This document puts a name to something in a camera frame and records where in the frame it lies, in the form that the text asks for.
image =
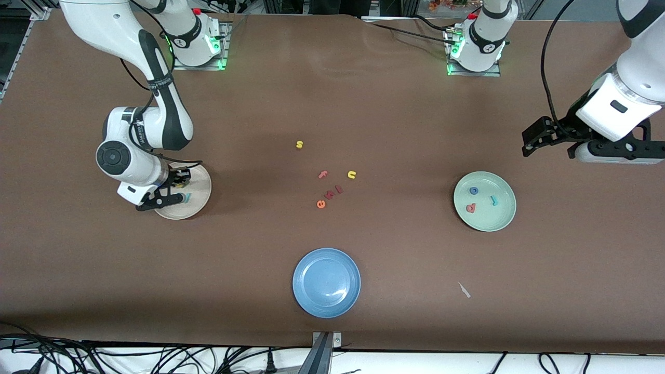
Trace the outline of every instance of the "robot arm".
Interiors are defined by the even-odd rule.
[[[143,72],[158,103],[158,107],[112,110],[102,130],[103,142],[97,148],[99,167],[121,181],[119,195],[139,208],[146,201],[151,202],[151,194],[166,184],[170,187],[174,181],[186,182],[187,176],[181,170],[170,169],[145,148],[184,148],[194,134],[192,120],[157,41],[138,24],[128,0],[63,0],[60,4],[78,37]],[[169,194],[159,204],[146,206],[161,208],[182,201],[176,195]]]
[[[469,71],[488,70],[500,58],[517,14],[515,0],[485,0],[478,18],[456,26],[463,29],[464,38],[450,57]]]
[[[172,42],[178,61],[197,67],[220,54],[219,21],[198,12],[194,14],[187,0],[135,0],[162,24]]]
[[[566,117],[542,117],[522,132],[525,157],[542,146],[575,142],[569,157],[583,162],[665,159],[665,142],[651,140],[649,121],[665,104],[665,0],[617,0],[616,6],[630,48]],[[636,127],[644,131],[642,139],[632,135]]]

